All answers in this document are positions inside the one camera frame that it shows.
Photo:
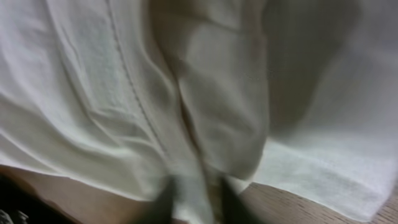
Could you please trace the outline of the white t-shirt with green print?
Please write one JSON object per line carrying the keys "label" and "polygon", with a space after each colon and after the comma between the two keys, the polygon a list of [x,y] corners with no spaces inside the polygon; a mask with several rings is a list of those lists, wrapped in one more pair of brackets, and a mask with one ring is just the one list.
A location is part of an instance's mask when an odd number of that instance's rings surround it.
{"label": "white t-shirt with green print", "polygon": [[1,2],[1,164],[213,223],[216,178],[368,222],[397,182],[396,1]]}

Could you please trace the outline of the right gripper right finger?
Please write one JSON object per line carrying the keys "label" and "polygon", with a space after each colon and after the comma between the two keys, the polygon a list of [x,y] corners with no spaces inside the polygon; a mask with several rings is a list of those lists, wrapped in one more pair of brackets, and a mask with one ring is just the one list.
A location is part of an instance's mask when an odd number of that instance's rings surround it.
{"label": "right gripper right finger", "polygon": [[221,176],[220,182],[223,224],[264,224],[245,206],[225,177]]}

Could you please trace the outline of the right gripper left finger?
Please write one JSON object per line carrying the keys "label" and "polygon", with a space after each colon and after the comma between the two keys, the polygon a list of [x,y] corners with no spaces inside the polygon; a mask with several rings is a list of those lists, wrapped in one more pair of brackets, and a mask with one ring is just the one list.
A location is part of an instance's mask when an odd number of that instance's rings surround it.
{"label": "right gripper left finger", "polygon": [[176,184],[169,177],[167,184],[151,206],[133,224],[172,224]]}

